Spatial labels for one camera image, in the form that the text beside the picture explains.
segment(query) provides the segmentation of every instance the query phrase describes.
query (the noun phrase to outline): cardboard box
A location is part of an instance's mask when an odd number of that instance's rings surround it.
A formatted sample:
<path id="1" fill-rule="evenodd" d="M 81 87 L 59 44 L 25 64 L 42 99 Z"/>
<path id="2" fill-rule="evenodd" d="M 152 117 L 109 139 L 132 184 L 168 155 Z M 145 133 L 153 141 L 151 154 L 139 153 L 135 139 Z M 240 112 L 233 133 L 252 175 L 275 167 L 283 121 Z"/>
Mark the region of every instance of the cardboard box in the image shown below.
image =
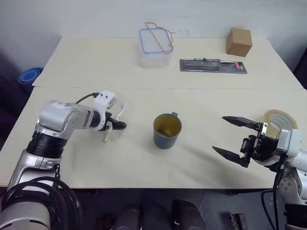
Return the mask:
<path id="1" fill-rule="evenodd" d="M 252 47 L 249 30 L 232 28 L 227 38 L 226 53 L 245 57 Z"/>

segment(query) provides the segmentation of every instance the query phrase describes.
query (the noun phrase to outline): table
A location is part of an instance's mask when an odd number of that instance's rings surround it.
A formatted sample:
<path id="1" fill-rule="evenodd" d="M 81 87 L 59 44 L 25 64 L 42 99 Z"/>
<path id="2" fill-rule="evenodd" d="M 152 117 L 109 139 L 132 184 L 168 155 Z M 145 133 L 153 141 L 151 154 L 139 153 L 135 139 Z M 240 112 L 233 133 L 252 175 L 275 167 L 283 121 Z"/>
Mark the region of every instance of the table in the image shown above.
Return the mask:
<path id="1" fill-rule="evenodd" d="M 34 86 L 118 89 L 302 89 L 268 40 L 253 40 L 247 57 L 228 55 L 226 40 L 175 38 L 167 67 L 139 66 L 138 38 L 64 37 Z M 242 61 L 248 74 L 180 72 L 181 58 Z"/>
<path id="2" fill-rule="evenodd" d="M 36 87 L 0 153 L 0 184 L 6 186 L 19 156 L 31 139 L 42 106 L 49 100 L 74 102 L 101 90 Z M 272 186 L 275 173 L 251 162 L 243 168 L 217 154 L 212 146 L 239 153 L 242 139 L 256 132 L 236 127 L 224 115 L 259 119 L 269 109 L 289 113 L 307 144 L 307 94 L 304 89 L 118 89 L 118 102 L 127 101 L 127 128 L 103 143 L 104 133 L 76 130 L 63 152 L 61 178 L 72 188 L 220 188 Z M 87 99 L 85 105 L 93 101 Z M 182 131 L 174 147 L 153 143 L 153 120 L 177 112 Z"/>

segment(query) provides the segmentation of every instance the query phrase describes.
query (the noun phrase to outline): tape roll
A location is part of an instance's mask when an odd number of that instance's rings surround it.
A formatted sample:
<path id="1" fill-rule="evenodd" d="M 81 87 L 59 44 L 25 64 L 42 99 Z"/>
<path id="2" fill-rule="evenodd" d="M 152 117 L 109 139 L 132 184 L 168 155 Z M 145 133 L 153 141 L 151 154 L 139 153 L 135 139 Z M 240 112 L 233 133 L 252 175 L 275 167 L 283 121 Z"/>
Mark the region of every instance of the tape roll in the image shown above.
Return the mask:
<path id="1" fill-rule="evenodd" d="M 293 117 L 284 111 L 272 109 L 267 111 L 261 122 L 268 123 L 267 136 L 276 137 L 279 131 L 283 129 L 297 129 L 297 123 Z"/>

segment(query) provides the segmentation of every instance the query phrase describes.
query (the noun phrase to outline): gray mug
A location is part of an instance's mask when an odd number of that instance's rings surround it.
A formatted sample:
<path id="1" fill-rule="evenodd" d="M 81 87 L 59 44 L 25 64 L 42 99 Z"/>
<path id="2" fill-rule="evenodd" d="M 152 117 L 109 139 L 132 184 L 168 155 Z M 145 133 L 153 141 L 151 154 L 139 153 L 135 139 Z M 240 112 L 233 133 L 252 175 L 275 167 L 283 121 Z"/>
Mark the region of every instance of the gray mug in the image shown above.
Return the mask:
<path id="1" fill-rule="evenodd" d="M 161 114 L 153 122 L 153 141 L 162 149 L 172 147 L 181 132 L 182 124 L 178 114 Z"/>

